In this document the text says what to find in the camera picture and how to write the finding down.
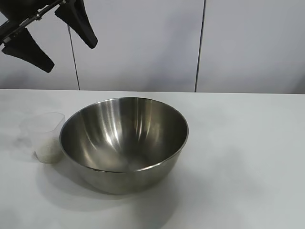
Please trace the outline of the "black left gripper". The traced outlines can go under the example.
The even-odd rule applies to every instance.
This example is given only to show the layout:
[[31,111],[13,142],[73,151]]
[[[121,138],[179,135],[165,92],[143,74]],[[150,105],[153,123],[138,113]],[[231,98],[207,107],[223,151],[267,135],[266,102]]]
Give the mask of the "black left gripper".
[[[40,20],[57,5],[60,7],[55,11],[55,15],[69,25],[88,47],[94,49],[98,39],[89,22],[83,0],[2,0],[0,12],[7,19],[0,26],[0,42],[4,43],[2,52],[50,73],[54,62],[38,46],[25,27],[35,20]],[[20,29],[23,30],[5,42],[7,37]]]

